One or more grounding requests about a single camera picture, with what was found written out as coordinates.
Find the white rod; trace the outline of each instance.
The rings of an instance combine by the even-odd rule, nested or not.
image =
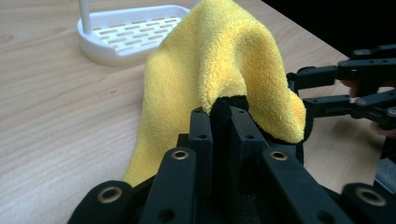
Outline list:
[[[84,34],[90,35],[91,28],[91,18],[90,18],[90,2],[89,0],[79,0],[79,14],[81,14],[82,30]]]

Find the towel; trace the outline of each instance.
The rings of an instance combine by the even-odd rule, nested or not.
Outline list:
[[[194,108],[244,96],[249,114],[275,139],[304,139],[305,107],[288,88],[270,31],[232,0],[203,0],[146,61],[134,151],[123,180],[133,187],[158,171],[164,153],[188,133]]]

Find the human hand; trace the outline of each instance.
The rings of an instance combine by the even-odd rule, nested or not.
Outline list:
[[[345,86],[349,87],[349,96],[351,98],[355,98],[358,96],[358,90],[359,90],[359,82],[358,81],[353,81],[353,80],[342,80],[341,83],[343,83]],[[382,87],[396,87],[396,81],[386,81],[382,85]],[[383,130],[379,127],[379,125],[375,122],[372,122],[370,125],[376,133],[384,135],[389,138],[394,138],[396,139],[396,129],[392,130]]]

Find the wooden table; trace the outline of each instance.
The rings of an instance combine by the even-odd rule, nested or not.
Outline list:
[[[236,1],[266,25],[287,72],[347,57],[259,0]],[[91,0],[91,11],[193,1]],[[78,48],[78,1],[0,2],[0,223],[66,223],[96,185],[121,179],[141,115],[144,63],[103,66]],[[337,84],[301,96],[347,93]],[[316,119],[305,167],[339,192],[372,184],[383,137],[369,121]]]

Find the white plastic tray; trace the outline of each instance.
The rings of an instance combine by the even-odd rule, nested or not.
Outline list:
[[[123,65],[147,57],[189,9],[166,5],[89,13],[80,1],[77,28],[86,57],[105,65]]]

